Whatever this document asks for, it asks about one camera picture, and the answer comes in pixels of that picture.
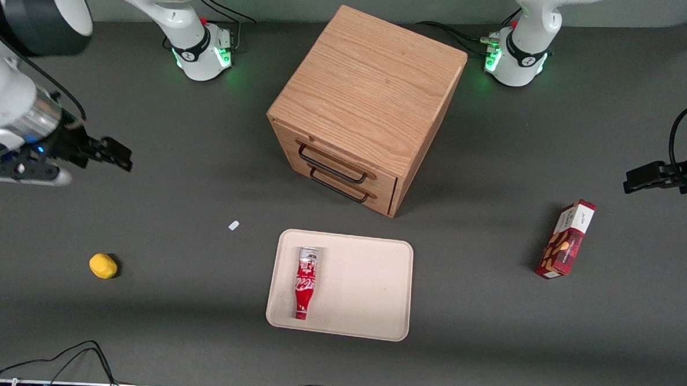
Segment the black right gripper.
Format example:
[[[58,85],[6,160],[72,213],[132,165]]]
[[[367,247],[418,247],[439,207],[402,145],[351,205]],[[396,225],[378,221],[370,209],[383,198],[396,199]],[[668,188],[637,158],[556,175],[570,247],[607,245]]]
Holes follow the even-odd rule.
[[[109,162],[125,172],[133,168],[133,152],[128,147],[111,137],[96,140],[88,135],[84,120],[66,119],[59,122],[49,135],[32,145],[31,161],[48,163],[58,159],[71,162],[79,168],[87,168],[91,161],[102,162],[103,155],[111,157]]]

